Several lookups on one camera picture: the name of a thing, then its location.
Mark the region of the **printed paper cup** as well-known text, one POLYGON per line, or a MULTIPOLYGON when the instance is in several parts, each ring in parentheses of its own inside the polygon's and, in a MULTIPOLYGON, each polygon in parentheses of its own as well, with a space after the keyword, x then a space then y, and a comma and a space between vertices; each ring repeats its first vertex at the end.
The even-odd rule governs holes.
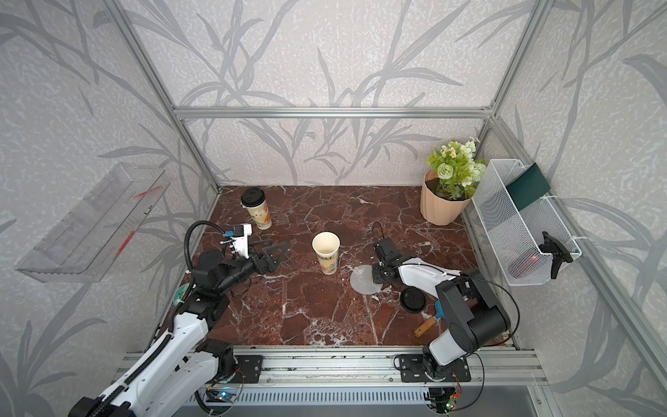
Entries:
POLYGON ((260 230, 269 229, 272 226, 271 215, 269 212, 269 206, 267 206, 267 198, 265 203, 262 206, 256 208, 245 208, 252 219, 254 220, 256 226, 260 230))
POLYGON ((340 238, 329 231, 321 232, 314 237, 312 248, 317 255, 321 271, 325 275, 333 275, 338 267, 340 238))

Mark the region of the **black plastic cup lid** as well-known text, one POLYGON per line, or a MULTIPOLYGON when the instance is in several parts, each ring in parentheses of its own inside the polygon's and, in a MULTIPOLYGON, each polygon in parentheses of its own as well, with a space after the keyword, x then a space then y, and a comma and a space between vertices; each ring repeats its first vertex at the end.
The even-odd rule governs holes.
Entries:
POLYGON ((244 208, 256 208, 262 206, 265 201, 266 194, 258 187, 248 188, 241 195, 241 205, 244 208))

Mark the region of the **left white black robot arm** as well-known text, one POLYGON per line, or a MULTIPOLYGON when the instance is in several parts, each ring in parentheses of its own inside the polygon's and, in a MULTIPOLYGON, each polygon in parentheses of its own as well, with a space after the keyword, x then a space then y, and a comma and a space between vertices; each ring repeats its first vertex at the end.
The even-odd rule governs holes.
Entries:
POLYGON ((223 250, 201 253, 184 299, 158 341, 102 394, 83 397, 69 413, 170 416, 205 385, 233 380, 242 369, 233 346, 207 334, 229 306, 231 290, 254 275, 276 272, 288 251, 287 243, 265 240, 231 259, 223 250))

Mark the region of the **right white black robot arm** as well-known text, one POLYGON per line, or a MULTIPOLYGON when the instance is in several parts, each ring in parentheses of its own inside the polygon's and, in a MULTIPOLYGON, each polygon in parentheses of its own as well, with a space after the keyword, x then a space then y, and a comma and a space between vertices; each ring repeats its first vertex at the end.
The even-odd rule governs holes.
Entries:
POLYGON ((436 311, 445 321, 446 330, 427 344, 422 354, 431 375, 475 353, 512 326, 493 284, 477 269, 445 269, 403 255, 389 238, 375 243, 373 250, 378 259, 372 265, 373 281, 403 288, 403 309, 413 314, 422 312, 429 295, 439 302, 436 311))

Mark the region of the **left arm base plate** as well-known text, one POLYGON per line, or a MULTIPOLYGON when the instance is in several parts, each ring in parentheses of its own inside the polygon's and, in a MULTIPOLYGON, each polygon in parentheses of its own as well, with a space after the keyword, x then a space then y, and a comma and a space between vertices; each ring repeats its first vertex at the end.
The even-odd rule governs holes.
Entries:
POLYGON ((232 384, 257 384, 262 373, 262 355, 226 356, 219 361, 216 381, 232 384))

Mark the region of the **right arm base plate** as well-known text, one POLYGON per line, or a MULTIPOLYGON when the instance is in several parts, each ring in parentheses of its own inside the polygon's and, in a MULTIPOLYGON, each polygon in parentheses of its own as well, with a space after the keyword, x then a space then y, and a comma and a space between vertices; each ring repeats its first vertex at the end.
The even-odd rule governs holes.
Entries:
POLYGON ((399 354, 394 357, 394 367, 406 383, 470 382, 472 376, 466 358, 456 359, 448 365, 439 365, 425 354, 399 354))

